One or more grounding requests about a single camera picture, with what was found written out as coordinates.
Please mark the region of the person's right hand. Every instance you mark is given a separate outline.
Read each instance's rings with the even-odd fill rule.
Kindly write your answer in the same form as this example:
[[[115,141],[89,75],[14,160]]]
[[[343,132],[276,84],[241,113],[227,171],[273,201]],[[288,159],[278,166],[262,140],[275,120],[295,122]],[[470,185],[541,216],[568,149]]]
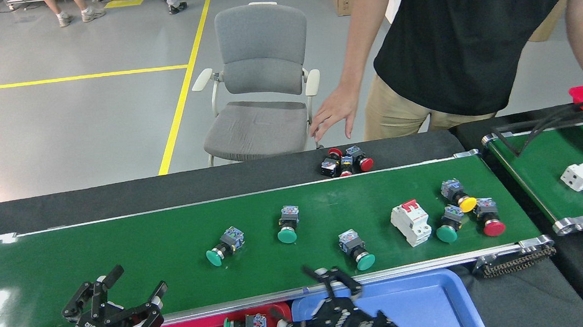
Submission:
[[[351,138],[359,103],[358,85],[340,83],[340,85],[323,101],[312,118],[309,131],[314,141],[319,142],[333,125],[344,120],[344,132]]]

